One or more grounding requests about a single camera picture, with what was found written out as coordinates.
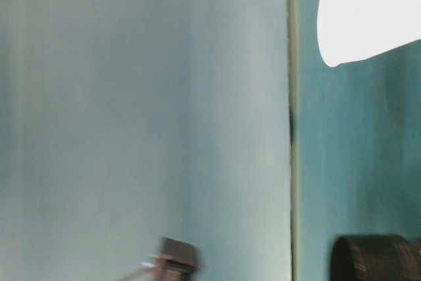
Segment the wire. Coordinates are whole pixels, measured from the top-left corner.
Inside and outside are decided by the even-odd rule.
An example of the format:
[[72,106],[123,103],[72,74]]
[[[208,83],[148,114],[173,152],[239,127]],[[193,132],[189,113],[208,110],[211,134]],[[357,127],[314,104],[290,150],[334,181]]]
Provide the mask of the wire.
[[143,276],[144,274],[147,274],[150,271],[149,268],[141,267],[137,269],[136,271],[133,271],[130,274],[127,274],[126,276],[122,277],[121,279],[118,279],[117,281],[129,281],[136,278],[139,278],[140,276]]

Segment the teal wall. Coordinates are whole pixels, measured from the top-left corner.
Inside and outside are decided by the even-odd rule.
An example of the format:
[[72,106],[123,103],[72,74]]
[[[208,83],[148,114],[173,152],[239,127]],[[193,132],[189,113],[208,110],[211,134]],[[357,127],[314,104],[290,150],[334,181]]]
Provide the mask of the teal wall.
[[317,6],[291,0],[299,281],[328,279],[338,234],[421,230],[421,43],[328,68]]
[[191,0],[191,240],[200,280],[289,280],[286,0]]
[[189,0],[1,5],[1,279],[115,280],[186,238]]

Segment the black cylinder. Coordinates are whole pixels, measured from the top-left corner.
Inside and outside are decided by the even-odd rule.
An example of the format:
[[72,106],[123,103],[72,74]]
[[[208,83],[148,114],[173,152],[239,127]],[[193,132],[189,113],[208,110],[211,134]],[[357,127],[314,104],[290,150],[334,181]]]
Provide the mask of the black cylinder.
[[421,247],[397,236],[342,236],[330,258],[330,281],[421,281]]

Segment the small dark object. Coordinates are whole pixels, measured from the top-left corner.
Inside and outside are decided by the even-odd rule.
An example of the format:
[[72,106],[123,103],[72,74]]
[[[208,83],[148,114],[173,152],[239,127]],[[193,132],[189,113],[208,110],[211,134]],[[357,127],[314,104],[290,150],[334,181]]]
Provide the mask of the small dark object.
[[154,281],[190,281],[199,270],[197,250],[188,243],[164,238]]
[[330,281],[421,281],[419,243],[396,236],[342,236],[330,259]]

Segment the blurry object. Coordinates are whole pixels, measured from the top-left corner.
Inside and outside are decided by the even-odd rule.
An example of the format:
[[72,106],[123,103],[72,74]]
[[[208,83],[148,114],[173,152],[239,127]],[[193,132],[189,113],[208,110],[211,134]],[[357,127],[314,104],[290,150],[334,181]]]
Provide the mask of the blurry object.
[[155,263],[143,263],[143,267],[118,281],[129,281],[151,273],[153,281],[191,281],[199,270],[197,250],[190,244],[162,239],[161,253],[155,257]]
[[396,236],[342,236],[332,250],[330,281],[421,280],[421,244]]
[[421,39],[421,0],[320,0],[317,34],[324,62],[362,61]]

